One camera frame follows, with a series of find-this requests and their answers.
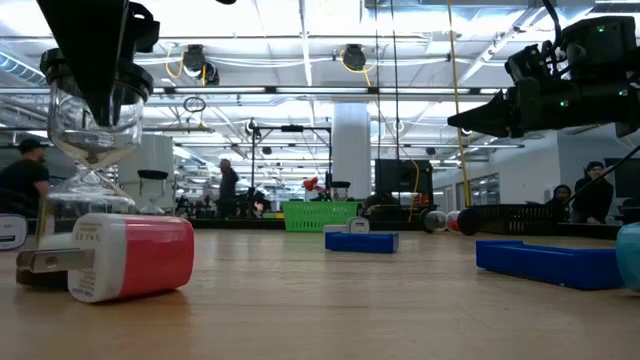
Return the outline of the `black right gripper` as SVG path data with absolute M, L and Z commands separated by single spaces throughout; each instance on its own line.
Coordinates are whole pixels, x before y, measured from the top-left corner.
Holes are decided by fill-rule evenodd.
M 640 130 L 640 46 L 633 49 L 565 48 L 568 66 L 540 80 L 529 77 L 500 90 L 486 104 L 452 115 L 463 137 L 497 138 L 536 130 L 613 123 L 616 135 Z

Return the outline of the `black capped hourglass white sand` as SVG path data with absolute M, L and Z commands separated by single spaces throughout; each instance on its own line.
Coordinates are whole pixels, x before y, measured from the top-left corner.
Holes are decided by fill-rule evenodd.
M 76 164 L 76 172 L 40 202 L 35 236 L 18 254 L 16 282 L 56 288 L 67 286 L 67 272 L 34 273 L 28 268 L 38 250 L 72 247 L 70 234 L 56 233 L 58 219 L 76 221 L 87 213 L 135 214 L 135 201 L 101 171 L 136 150 L 142 139 L 144 104 L 153 92 L 152 76 L 131 60 L 120 60 L 113 90 L 102 107 L 81 93 L 63 52 L 50 49 L 40 62 L 50 85 L 48 136 Z

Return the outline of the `blue framed digital display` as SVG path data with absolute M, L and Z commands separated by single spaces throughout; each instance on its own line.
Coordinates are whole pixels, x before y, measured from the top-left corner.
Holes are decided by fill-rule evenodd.
M 328 232 L 325 234 L 325 248 L 331 251 L 393 254 L 398 247 L 398 233 Z
M 476 265 L 484 270 L 580 289 L 623 286 L 614 249 L 572 249 L 523 241 L 477 240 Z

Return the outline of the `blue wall charger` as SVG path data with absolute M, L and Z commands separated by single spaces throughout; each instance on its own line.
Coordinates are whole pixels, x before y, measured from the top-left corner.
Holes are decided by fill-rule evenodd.
M 619 230 L 615 250 L 625 287 L 640 293 L 640 222 L 625 225 Z

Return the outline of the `person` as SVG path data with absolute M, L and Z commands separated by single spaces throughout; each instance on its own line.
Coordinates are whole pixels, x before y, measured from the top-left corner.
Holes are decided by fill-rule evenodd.
M 551 209 L 553 219 L 556 222 L 568 222 L 570 219 L 571 188 L 567 185 L 558 185 L 553 190 L 553 195 L 545 206 Z
M 576 196 L 572 203 L 571 222 L 605 224 L 613 199 L 613 186 L 605 179 L 597 181 L 604 172 L 601 162 L 591 161 L 585 175 L 575 183 Z
M 46 145 L 38 140 L 23 140 L 21 158 L 0 171 L 0 212 L 26 218 L 38 215 L 40 202 L 49 191 L 49 171 L 45 166 Z
M 222 159 L 219 164 L 221 181 L 219 188 L 218 210 L 220 217 L 228 218 L 236 205 L 236 185 L 239 177 L 228 159 Z

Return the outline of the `black plastic basket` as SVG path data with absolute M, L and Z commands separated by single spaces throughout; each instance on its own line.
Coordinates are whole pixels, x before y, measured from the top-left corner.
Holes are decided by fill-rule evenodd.
M 463 210 L 458 224 L 465 235 L 547 235 L 564 215 L 562 207 L 544 204 L 478 205 Z

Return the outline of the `black equipment cart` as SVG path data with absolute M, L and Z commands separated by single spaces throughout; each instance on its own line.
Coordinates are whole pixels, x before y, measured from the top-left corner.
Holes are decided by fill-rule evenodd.
M 376 193 L 393 196 L 409 195 L 410 216 L 416 212 L 433 211 L 433 166 L 429 160 L 376 159 L 374 189 Z

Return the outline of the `black monitor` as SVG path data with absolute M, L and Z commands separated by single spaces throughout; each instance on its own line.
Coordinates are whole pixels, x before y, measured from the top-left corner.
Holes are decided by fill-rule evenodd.
M 606 179 L 613 185 L 616 198 L 640 198 L 640 159 L 625 161 Z

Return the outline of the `green plastic basket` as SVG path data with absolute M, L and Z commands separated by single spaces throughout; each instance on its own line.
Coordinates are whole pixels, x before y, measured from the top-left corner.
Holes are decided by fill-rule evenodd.
M 325 225 L 344 225 L 358 214 L 358 202 L 288 201 L 282 204 L 289 232 L 322 232 Z

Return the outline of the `black metal frame stand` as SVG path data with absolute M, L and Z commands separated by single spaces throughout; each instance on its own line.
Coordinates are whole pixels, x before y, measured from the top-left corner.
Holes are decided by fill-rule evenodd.
M 251 183 L 250 187 L 257 192 L 258 187 L 255 183 L 255 170 L 256 170 L 256 148 L 258 145 L 265 140 L 273 131 L 279 131 L 282 133 L 304 133 L 305 131 L 310 131 L 314 135 L 316 135 L 325 147 L 328 148 L 328 169 L 324 176 L 325 181 L 325 189 L 331 189 L 331 180 L 333 177 L 333 141 L 332 141 L 332 130 L 328 127 L 315 127 L 315 126 L 302 126 L 302 125 L 281 125 L 281 126 L 258 126 L 254 121 L 250 122 L 252 126 L 251 132 Z M 325 141 L 318 132 L 324 130 L 328 133 L 328 140 Z

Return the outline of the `black aluminium table frame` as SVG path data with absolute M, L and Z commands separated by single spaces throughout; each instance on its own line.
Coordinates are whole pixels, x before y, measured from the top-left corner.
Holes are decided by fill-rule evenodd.
M 258 220 L 217 220 L 217 219 L 189 219 L 194 229 L 241 229 L 241 230 L 285 230 L 285 222 L 281 219 Z M 402 221 L 373 221 L 370 223 L 373 231 L 422 231 L 417 223 Z M 602 240 L 615 240 L 620 226 L 617 225 L 579 225 L 558 224 L 549 232 L 531 233 L 531 236 L 570 236 Z

